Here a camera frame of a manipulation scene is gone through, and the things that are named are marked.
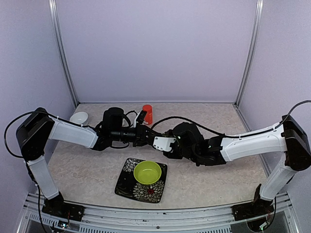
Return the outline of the red pill bottle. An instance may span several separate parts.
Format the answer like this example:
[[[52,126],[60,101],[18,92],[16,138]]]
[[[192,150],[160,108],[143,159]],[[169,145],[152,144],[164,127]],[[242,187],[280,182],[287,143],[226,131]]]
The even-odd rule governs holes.
[[[146,125],[151,125],[153,123],[153,108],[151,105],[146,104],[142,107],[142,110],[146,112],[146,116],[144,118],[144,123]]]

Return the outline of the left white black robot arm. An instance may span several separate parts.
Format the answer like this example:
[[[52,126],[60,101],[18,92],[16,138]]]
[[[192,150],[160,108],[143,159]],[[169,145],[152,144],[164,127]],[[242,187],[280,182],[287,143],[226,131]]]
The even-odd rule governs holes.
[[[171,143],[175,139],[143,125],[145,115],[146,112],[141,111],[134,124],[124,127],[123,121],[127,119],[124,110],[112,107],[104,112],[102,121],[96,127],[91,127],[61,119],[44,108],[25,113],[27,119],[16,131],[20,158],[24,159],[32,180],[56,215],[65,215],[68,205],[56,187],[45,161],[47,142],[63,141],[95,151],[110,148],[113,142],[125,142],[134,147],[150,145],[156,150],[170,152]]]

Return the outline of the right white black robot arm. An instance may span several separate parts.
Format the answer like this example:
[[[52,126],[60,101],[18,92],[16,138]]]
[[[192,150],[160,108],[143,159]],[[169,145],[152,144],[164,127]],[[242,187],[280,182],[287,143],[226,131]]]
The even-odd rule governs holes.
[[[185,120],[163,137],[157,136],[153,147],[168,158],[187,158],[197,166],[218,166],[257,154],[283,153],[266,182],[256,188],[254,200],[248,205],[252,215],[260,215],[297,172],[311,166],[307,134],[290,114],[264,129],[237,135],[216,133],[209,139],[203,138],[198,127]]]

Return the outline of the lime green bowl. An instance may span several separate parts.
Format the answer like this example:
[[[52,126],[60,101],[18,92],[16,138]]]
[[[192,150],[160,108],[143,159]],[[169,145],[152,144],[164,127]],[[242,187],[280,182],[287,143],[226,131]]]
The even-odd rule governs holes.
[[[133,171],[135,180],[143,185],[156,183],[161,175],[162,170],[158,163],[153,161],[142,161],[138,163]]]

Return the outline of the black floral square plate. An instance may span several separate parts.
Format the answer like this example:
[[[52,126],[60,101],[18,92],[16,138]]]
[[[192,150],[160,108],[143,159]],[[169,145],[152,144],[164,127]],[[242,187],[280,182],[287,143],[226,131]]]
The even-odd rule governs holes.
[[[161,201],[168,166],[163,163],[128,158],[121,170],[115,194],[141,202]]]

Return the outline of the white ceramic bowl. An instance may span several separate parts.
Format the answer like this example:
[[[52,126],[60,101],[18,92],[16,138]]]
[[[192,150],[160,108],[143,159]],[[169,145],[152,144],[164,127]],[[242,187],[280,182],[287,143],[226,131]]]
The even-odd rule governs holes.
[[[70,117],[69,121],[78,125],[86,126],[88,124],[88,113],[77,112]]]

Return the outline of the front aluminium rail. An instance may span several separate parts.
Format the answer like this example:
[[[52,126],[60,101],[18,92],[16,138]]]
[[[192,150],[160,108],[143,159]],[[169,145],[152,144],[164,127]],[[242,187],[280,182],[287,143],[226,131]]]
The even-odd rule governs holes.
[[[80,221],[39,213],[37,194],[29,194],[18,233],[249,233],[268,215],[236,220],[232,205],[188,209],[129,209],[84,204]]]

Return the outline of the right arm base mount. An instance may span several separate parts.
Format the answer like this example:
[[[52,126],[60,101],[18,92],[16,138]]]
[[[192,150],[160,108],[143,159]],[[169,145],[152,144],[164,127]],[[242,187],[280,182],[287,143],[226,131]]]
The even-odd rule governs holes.
[[[273,201],[256,200],[231,207],[235,221],[262,216],[274,211]]]

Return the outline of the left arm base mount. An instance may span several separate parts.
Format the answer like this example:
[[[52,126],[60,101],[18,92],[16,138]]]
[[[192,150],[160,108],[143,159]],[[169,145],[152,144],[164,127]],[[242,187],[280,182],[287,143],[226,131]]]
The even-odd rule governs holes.
[[[47,201],[42,207],[42,212],[45,214],[79,222],[82,221],[84,211],[83,206],[67,202]]]

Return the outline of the left aluminium frame post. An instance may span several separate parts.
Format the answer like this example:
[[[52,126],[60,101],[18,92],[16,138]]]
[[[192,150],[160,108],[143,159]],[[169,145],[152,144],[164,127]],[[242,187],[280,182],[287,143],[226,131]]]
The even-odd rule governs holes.
[[[65,75],[66,84],[69,89],[69,94],[70,94],[72,103],[74,107],[76,108],[79,105],[79,101],[78,101],[76,90],[73,84],[71,73],[69,70],[68,61],[66,58],[66,52],[64,48],[63,39],[62,39],[61,27],[60,27],[58,11],[57,11],[57,2],[55,0],[49,0],[49,9],[50,9],[50,15],[52,19],[53,30],[54,30],[54,34],[56,38],[57,49],[58,49],[58,53],[60,56],[60,61],[62,64],[63,72]]]

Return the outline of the aluminium frame post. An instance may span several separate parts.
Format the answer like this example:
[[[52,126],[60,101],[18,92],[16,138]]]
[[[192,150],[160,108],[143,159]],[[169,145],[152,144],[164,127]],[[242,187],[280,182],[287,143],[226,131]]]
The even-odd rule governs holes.
[[[53,30],[54,30],[54,34],[56,38],[57,49],[58,49],[58,53],[60,56],[60,61],[62,64],[63,72],[65,75],[66,84],[69,89],[69,94],[70,94],[72,103],[74,107],[76,108],[79,105],[79,101],[78,101],[76,90],[73,84],[71,73],[69,70],[68,61],[66,58],[66,52],[64,48],[63,39],[62,39],[61,27],[60,27],[58,11],[57,11],[57,2],[55,0],[49,0],[49,9],[50,9],[50,15],[52,19]]]
[[[242,81],[241,81],[238,94],[235,100],[235,106],[237,108],[239,108],[239,106],[241,105],[243,95],[246,90],[247,81],[249,78],[253,58],[255,55],[257,38],[258,38],[260,23],[262,19],[263,7],[264,7],[264,0],[257,0],[253,28],[252,28],[251,38],[250,38],[250,44],[249,44],[249,49],[248,49],[248,53],[246,57],[246,63],[245,63],[243,74],[242,74]]]

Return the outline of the right aluminium frame post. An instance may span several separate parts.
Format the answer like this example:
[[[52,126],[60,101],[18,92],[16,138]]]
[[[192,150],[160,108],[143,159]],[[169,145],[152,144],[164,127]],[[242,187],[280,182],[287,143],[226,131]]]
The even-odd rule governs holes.
[[[235,100],[235,106],[237,108],[239,108],[239,106],[241,105],[243,95],[246,90],[247,81],[249,78],[253,58],[255,55],[257,38],[258,38],[260,23],[262,19],[263,7],[264,7],[264,0],[257,0],[253,28],[252,28],[251,38],[250,38],[250,44],[249,44],[249,49],[248,49],[248,53],[246,57],[246,63],[245,63],[243,74],[242,74],[242,81],[241,81],[238,94]]]

